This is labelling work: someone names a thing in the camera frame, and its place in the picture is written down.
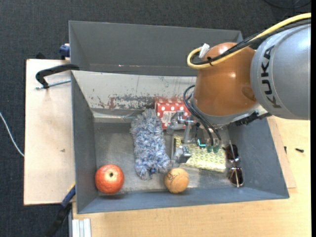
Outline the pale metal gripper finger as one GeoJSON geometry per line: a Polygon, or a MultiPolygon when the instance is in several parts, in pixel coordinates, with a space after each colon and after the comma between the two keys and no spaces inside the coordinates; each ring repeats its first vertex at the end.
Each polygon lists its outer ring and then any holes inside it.
{"type": "Polygon", "coordinates": [[[171,153],[171,160],[173,163],[186,163],[192,155],[189,147],[181,145],[179,147],[174,146],[173,152],[171,153]]]}
{"type": "Polygon", "coordinates": [[[185,111],[177,111],[170,119],[170,124],[167,126],[167,132],[174,132],[176,130],[182,130],[189,128],[194,124],[194,121],[190,117],[185,117],[185,111]]]}

